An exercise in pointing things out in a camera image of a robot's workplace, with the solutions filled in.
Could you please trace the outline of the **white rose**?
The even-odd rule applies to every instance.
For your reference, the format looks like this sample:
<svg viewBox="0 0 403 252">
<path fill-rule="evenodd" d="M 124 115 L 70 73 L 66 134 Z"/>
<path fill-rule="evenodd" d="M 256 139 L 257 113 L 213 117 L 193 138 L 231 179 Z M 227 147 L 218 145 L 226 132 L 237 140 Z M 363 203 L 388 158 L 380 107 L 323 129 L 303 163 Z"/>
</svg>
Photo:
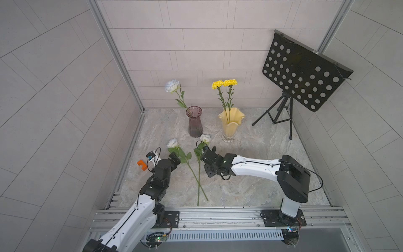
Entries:
<svg viewBox="0 0 403 252">
<path fill-rule="evenodd" d="M 179 158 L 181 164 L 186 164 L 187 167 L 191 170 L 192 175 L 197 183 L 197 188 L 198 188 L 197 206 L 199 206 L 199 203 L 200 203 L 200 193 L 202 193 L 204 195 L 205 200 L 209 201 L 202 185 L 200 184 L 198 176 L 196 175 L 193 168 L 191 167 L 190 161 L 192 159 L 192 154 L 190 152 L 185 153 L 184 150 L 179 145 L 177 139 L 171 139 L 167 144 L 167 149 L 168 149 L 169 153 L 174 153 Z"/>
<path fill-rule="evenodd" d="M 211 142 L 212 137 L 209 134 L 202 134 L 200 140 L 196 141 L 196 148 L 194 149 L 194 154 L 196 155 L 196 161 L 198 163 L 198 175 L 197 179 L 200 182 L 200 158 L 203 154 L 203 147 L 208 146 Z"/>
<path fill-rule="evenodd" d="M 166 92 L 169 92 L 171 94 L 175 93 L 175 94 L 178 95 L 178 98 L 175 98 L 177 104 L 181 108 L 186 109 L 185 113 L 186 113 L 187 116 L 190 117 L 191 116 L 191 110 L 185 103 L 185 99 L 184 99 L 185 91 L 182 90 L 181 83 L 176 79 L 170 80 L 165 84 L 164 89 L 165 89 Z"/>
</svg>

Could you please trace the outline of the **yellow carnation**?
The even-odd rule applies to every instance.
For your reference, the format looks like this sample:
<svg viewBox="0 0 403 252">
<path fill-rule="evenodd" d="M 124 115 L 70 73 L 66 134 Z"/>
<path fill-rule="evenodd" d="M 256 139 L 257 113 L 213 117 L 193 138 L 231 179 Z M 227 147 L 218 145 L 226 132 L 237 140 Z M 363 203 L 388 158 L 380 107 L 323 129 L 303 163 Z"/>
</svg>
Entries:
<svg viewBox="0 0 403 252">
<path fill-rule="evenodd" d="M 219 95 L 219 100 L 221 101 L 224 113 L 225 113 L 225 118 L 226 118 L 226 122 L 229 122 L 229 116 L 228 116 L 228 112 L 227 112 L 227 108 L 228 108 L 228 102 L 225 101 L 224 98 L 224 92 L 222 91 L 222 87 L 224 86 L 224 82 L 222 80 L 219 81 L 215 81 L 212 83 L 212 89 L 217 90 L 218 91 L 218 95 Z"/>
<path fill-rule="evenodd" d="M 225 80 L 223 86 L 228 88 L 227 91 L 227 108 L 228 111 L 231 111 L 233 105 L 233 94 L 234 94 L 234 86 L 238 85 L 237 80 L 235 79 L 230 79 L 230 80 Z"/>
</svg>

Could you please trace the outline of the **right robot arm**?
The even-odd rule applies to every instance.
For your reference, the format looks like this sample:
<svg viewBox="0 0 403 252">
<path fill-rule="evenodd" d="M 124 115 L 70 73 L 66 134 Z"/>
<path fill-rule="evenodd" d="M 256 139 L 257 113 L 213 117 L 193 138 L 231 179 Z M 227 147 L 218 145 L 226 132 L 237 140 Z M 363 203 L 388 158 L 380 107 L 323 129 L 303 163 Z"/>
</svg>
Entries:
<svg viewBox="0 0 403 252">
<path fill-rule="evenodd" d="M 200 159 L 208 177 L 219 175 L 228 180 L 246 175 L 277 182 L 284 194 L 279 213 L 282 219 L 297 219 L 301 204 L 307 203 L 309 193 L 315 191 L 309 190 L 313 171 L 289 155 L 274 160 L 252 159 L 232 153 L 221 156 L 216 148 L 203 147 Z"/>
</svg>

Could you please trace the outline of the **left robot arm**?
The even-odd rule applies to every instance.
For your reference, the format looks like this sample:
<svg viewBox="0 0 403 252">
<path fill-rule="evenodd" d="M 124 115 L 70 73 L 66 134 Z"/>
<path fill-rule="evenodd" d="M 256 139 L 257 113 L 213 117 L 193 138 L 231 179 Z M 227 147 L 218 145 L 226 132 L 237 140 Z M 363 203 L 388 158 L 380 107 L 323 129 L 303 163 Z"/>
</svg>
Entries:
<svg viewBox="0 0 403 252">
<path fill-rule="evenodd" d="M 175 153 L 154 162 L 153 175 L 139 191 L 136 202 L 100 239 L 89 240 L 84 252 L 131 252 L 144 235 L 164 221 L 165 206 L 160 203 L 170 186 L 171 172 L 181 163 Z"/>
</svg>

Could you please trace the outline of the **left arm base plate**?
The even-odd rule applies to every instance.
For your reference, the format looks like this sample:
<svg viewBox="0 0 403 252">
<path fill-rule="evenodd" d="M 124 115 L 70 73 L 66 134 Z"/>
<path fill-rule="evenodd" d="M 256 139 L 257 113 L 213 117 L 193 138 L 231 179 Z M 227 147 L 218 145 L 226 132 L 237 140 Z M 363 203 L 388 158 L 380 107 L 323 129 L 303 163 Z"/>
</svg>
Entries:
<svg viewBox="0 0 403 252">
<path fill-rule="evenodd" d="M 164 211 L 157 214 L 153 228 L 178 228 L 180 211 Z"/>
</svg>

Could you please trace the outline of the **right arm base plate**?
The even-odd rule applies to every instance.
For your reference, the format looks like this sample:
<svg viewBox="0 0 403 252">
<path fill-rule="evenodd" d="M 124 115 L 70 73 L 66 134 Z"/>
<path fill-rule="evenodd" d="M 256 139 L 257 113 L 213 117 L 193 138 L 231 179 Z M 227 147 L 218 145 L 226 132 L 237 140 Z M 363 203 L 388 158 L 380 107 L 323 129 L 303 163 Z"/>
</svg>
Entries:
<svg viewBox="0 0 403 252">
<path fill-rule="evenodd" d="M 306 226 L 306 220 L 301 209 L 298 210 L 296 217 L 289 217 L 280 210 L 262 210 L 260 217 L 263 219 L 265 227 Z"/>
</svg>

